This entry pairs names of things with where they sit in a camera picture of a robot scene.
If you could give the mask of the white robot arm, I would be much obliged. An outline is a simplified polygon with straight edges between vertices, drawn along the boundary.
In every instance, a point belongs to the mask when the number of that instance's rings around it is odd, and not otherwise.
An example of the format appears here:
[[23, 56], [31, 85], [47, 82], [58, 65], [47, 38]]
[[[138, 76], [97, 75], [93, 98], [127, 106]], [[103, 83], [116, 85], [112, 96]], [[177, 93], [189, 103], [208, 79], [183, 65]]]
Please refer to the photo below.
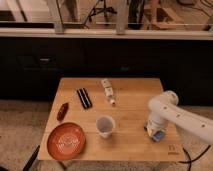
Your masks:
[[148, 136], [156, 138], [159, 132], [165, 133], [170, 121], [194, 134], [209, 145], [213, 145], [213, 120], [178, 107], [179, 98], [173, 91], [165, 91], [148, 102], [150, 114], [146, 122]]

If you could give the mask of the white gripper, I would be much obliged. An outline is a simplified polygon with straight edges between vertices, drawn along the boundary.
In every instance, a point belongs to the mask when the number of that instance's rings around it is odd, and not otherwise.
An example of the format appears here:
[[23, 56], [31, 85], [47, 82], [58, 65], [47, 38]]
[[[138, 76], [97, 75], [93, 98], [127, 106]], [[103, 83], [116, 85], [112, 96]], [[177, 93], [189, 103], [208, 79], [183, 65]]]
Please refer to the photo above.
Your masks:
[[164, 131], [166, 134], [167, 121], [161, 117], [150, 115], [144, 124], [144, 129], [152, 139], [152, 134], [157, 131]]

